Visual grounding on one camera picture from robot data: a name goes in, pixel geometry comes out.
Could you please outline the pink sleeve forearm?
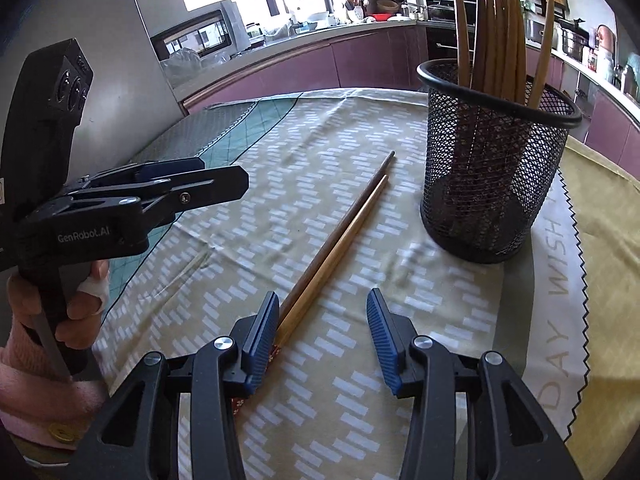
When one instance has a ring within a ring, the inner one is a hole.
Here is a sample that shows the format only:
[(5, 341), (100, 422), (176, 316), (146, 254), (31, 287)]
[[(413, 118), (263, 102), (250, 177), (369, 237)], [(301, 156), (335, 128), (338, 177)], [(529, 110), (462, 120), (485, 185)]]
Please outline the pink sleeve forearm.
[(1, 348), (1, 422), (14, 437), (73, 450), (107, 399), (104, 381), (55, 374), (24, 330)]

